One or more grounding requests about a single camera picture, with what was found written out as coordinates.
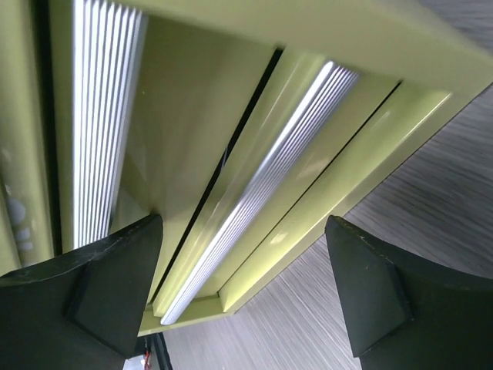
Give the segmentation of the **green metal drawer toolbox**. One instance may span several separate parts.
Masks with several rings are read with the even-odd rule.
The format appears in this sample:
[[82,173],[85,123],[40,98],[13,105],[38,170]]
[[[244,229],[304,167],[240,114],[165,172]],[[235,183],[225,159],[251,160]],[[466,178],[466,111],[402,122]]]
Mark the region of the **green metal drawer toolbox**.
[[153,214],[105,315],[231,315],[491,81],[416,1],[3,1],[1,271]]

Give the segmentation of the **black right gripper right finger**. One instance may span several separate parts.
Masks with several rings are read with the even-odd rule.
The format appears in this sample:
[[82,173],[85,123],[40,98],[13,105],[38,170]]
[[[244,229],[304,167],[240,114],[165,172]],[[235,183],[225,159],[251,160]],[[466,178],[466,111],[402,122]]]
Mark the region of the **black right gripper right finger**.
[[363,369],[492,367],[491,279],[419,257],[342,217],[328,217],[325,235]]

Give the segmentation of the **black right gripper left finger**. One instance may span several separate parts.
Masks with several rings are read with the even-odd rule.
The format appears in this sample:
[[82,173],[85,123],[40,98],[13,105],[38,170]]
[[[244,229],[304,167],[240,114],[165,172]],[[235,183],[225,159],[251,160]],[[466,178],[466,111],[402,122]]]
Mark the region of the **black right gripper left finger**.
[[163,241],[150,214],[1,277],[3,369],[121,369],[136,346]]

